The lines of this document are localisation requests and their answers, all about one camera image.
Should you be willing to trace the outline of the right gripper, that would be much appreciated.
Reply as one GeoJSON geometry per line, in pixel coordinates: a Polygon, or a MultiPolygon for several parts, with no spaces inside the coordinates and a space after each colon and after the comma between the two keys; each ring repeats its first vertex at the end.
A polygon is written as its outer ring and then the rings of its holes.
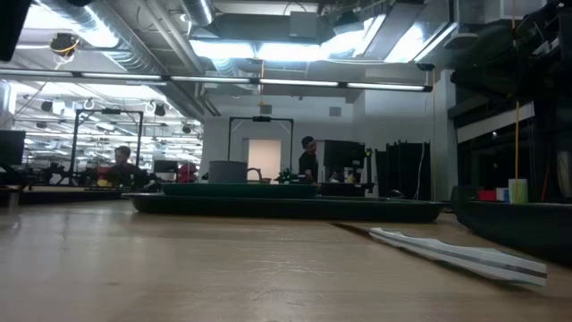
{"type": "MultiPolygon", "coordinates": [[[[495,58],[495,65],[509,78],[509,96],[523,102],[530,98],[528,90],[533,78],[534,51],[543,44],[543,33],[537,26],[519,26],[511,31],[509,43],[495,58]]],[[[498,100],[500,92],[493,87],[501,74],[484,68],[459,68],[450,76],[458,87],[489,99],[498,100]]]]}

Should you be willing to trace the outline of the black cloth napkin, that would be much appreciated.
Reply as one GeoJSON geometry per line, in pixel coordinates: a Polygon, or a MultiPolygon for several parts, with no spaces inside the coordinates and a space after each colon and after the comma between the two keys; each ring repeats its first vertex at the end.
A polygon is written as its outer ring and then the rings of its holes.
{"type": "Polygon", "coordinates": [[[489,241],[572,268],[571,204],[453,200],[458,221],[489,241]]]}

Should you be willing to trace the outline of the knife with striped handle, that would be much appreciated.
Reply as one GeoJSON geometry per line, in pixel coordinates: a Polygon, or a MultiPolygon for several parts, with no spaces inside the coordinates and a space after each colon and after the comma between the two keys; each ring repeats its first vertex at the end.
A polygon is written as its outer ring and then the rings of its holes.
{"type": "Polygon", "coordinates": [[[547,266],[542,262],[493,248],[458,246],[434,238],[412,237],[399,232],[390,232],[381,227],[365,228],[342,223],[332,223],[332,225],[492,280],[541,287],[547,282],[547,266]]]}

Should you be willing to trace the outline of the grey blue mug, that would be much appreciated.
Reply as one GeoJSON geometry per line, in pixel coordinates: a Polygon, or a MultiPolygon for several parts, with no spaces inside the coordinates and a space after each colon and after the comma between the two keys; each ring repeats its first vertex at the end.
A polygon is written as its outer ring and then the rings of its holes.
{"type": "Polygon", "coordinates": [[[210,183],[247,183],[248,173],[254,171],[257,180],[261,182],[263,176],[259,168],[249,167],[246,162],[215,160],[209,162],[208,181],[210,183]]]}

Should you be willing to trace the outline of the dark green plastic tray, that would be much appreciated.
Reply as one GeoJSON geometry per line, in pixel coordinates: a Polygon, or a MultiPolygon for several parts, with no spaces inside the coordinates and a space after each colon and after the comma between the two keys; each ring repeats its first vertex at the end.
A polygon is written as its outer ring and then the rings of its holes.
{"type": "Polygon", "coordinates": [[[434,201],[324,196],[311,199],[265,199],[129,193],[123,197],[130,200],[139,212],[148,214],[326,222],[424,224],[435,221],[447,206],[434,201]]]}

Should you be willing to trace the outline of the black curtain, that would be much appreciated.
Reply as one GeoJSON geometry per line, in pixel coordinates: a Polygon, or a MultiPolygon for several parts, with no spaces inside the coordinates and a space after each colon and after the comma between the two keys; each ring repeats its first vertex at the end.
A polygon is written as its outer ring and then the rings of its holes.
{"type": "Polygon", "coordinates": [[[379,197],[391,190],[401,191],[412,200],[432,198],[431,146],[429,142],[388,143],[385,150],[374,151],[379,197]]]}

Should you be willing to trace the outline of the white green cup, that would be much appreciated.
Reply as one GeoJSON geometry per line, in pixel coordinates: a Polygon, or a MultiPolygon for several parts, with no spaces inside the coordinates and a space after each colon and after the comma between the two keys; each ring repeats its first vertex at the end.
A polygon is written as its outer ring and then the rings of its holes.
{"type": "Polygon", "coordinates": [[[509,203],[526,204],[528,202],[528,180],[509,179],[509,203]]]}

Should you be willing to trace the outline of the dark desk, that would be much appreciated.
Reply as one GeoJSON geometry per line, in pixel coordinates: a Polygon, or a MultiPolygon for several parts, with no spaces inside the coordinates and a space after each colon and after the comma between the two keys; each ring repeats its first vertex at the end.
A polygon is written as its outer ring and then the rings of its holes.
{"type": "Polygon", "coordinates": [[[323,182],[319,185],[318,193],[322,196],[334,197],[365,197],[371,193],[374,183],[349,183],[349,182],[323,182]]]}

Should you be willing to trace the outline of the grey ceiling box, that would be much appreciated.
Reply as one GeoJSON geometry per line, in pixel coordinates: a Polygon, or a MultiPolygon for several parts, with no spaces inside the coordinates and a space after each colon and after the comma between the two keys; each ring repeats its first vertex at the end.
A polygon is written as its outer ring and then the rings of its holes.
{"type": "Polygon", "coordinates": [[[316,13],[290,12],[289,36],[291,38],[317,38],[318,19],[316,13]]]}

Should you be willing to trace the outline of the standing person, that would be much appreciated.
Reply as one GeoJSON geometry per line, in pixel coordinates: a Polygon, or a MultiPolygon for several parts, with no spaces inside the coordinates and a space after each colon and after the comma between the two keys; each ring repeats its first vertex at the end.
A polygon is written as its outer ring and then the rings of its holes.
{"type": "Polygon", "coordinates": [[[316,143],[313,137],[306,136],[301,141],[304,152],[299,157],[299,172],[304,174],[309,182],[317,182],[318,162],[316,143]]]}

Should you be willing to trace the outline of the red chair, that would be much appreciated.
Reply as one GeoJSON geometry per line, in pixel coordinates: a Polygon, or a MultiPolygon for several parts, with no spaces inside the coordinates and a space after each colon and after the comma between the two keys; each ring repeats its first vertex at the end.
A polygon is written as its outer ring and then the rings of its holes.
{"type": "Polygon", "coordinates": [[[178,179],[180,183],[191,183],[197,180],[197,166],[194,163],[185,163],[179,167],[178,179]]]}

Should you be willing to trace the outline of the seated person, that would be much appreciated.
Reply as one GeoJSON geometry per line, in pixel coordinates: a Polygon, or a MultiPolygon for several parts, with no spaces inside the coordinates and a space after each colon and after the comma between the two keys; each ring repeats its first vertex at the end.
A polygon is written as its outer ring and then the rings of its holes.
{"type": "Polygon", "coordinates": [[[145,184],[146,174],[129,162],[130,148],[120,146],[114,150],[115,164],[104,174],[104,178],[113,186],[141,187],[145,184]]]}

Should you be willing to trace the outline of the round silver duct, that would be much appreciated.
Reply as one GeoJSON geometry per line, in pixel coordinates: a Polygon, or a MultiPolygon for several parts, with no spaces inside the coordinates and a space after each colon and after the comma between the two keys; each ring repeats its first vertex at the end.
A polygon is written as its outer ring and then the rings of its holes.
{"type": "Polygon", "coordinates": [[[212,0],[181,0],[181,6],[188,21],[194,26],[204,27],[215,20],[212,0]]]}

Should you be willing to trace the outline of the large silver ventilation duct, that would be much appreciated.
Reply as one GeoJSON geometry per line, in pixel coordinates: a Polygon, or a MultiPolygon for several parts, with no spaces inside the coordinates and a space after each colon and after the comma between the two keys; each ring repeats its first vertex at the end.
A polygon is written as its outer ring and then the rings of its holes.
{"type": "MultiPolygon", "coordinates": [[[[167,74],[167,69],[151,54],[111,5],[96,0],[81,0],[84,6],[71,4],[68,0],[35,1],[69,22],[76,34],[93,47],[103,49],[103,54],[124,71],[136,74],[167,74]]],[[[180,85],[167,83],[163,86],[148,86],[164,95],[184,116],[202,120],[207,114],[215,115],[210,107],[180,85]]]]}

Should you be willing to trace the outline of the black aluminium table frame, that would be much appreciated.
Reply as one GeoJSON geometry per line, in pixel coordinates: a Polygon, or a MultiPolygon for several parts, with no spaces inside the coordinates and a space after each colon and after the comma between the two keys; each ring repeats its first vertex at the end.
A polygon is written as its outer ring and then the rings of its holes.
{"type": "Polygon", "coordinates": [[[49,205],[88,201],[107,201],[122,198],[126,190],[114,189],[55,189],[42,191],[20,190],[18,188],[0,186],[0,208],[31,205],[49,205]]]}

